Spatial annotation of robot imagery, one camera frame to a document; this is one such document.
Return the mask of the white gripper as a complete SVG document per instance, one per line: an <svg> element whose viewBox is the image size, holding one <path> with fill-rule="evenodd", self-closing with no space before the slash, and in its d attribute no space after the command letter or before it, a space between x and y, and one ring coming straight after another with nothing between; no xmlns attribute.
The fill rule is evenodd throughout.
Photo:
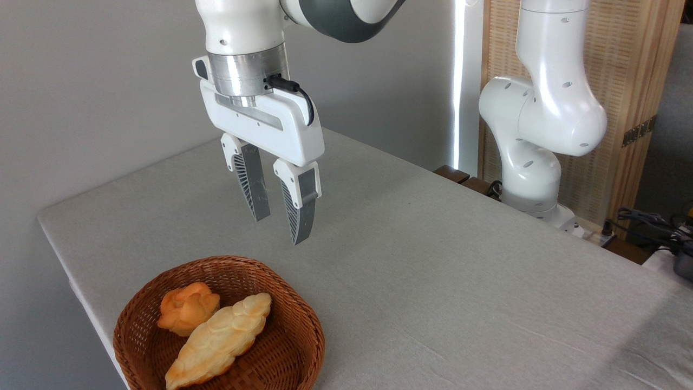
<svg viewBox="0 0 693 390"><path fill-rule="evenodd" d="M229 96L217 92L206 55L195 58L192 66L211 123L225 132L220 142L227 168L236 174L253 218L270 215L260 148L281 158L273 170L282 185L292 242L303 242L310 236L315 202L322 195L319 166L314 162L325 151L318 114L307 125L305 98L281 89L256 96L253 107L236 106Z"/></svg>

